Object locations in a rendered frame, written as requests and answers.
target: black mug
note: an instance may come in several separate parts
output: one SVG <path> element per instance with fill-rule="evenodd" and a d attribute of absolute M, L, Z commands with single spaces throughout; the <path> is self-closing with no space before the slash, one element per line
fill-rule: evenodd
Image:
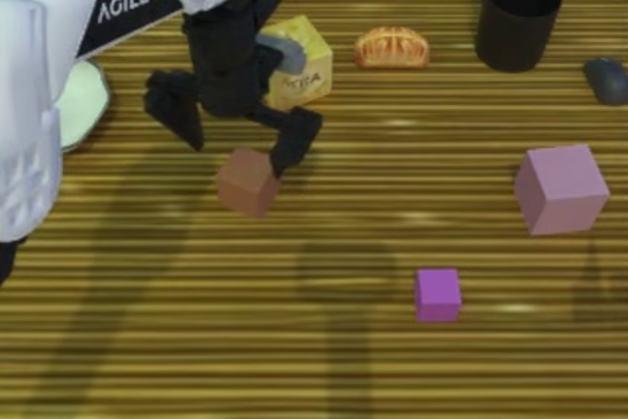
<path fill-rule="evenodd" d="M 481 0 L 475 51 L 491 69 L 533 69 L 550 41 L 562 0 Z"/>

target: wooden table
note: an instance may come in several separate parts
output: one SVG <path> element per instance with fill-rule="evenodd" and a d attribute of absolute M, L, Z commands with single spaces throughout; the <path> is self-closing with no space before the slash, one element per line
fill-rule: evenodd
<path fill-rule="evenodd" d="M 275 20 L 312 20 L 336 84 L 263 221 L 222 209 L 213 176 L 270 131 L 208 117 L 196 154 L 142 112 L 148 73 L 188 66 L 179 21 L 98 58 L 115 103 L 0 292 L 0 417 L 628 417 L 628 109 L 581 72 L 628 59 L 628 0 L 565 0 L 524 75 L 476 60 L 476 12 L 287 0 Z M 357 70 L 353 40 L 380 25 L 425 33 L 432 67 Z M 528 237 L 524 151 L 583 141 L 612 192 L 595 229 Z M 426 266 L 459 270 L 457 323 L 415 323 Z"/>

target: black computer mouse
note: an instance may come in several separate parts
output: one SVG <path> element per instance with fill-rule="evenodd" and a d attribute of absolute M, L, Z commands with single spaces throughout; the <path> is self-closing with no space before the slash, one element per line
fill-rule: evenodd
<path fill-rule="evenodd" d="M 628 104 L 628 75 L 621 62 L 608 58 L 592 59 L 585 63 L 584 73 L 602 105 Z"/>

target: yellow box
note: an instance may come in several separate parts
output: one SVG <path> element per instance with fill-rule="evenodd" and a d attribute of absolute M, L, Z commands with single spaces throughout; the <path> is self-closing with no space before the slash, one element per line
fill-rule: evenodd
<path fill-rule="evenodd" d="M 264 97 L 269 107 L 287 111 L 317 100 L 332 91 L 334 52 L 307 17 L 300 15 L 266 26 L 262 32 L 296 41 L 303 47 L 307 57 L 305 70 L 299 76 L 279 71 L 273 73 L 269 92 Z"/>

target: bread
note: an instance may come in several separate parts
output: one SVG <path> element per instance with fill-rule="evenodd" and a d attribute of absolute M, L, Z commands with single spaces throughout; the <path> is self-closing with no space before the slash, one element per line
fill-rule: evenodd
<path fill-rule="evenodd" d="M 379 26 L 355 41 L 355 63 L 361 68 L 426 68 L 430 45 L 404 26 Z"/>

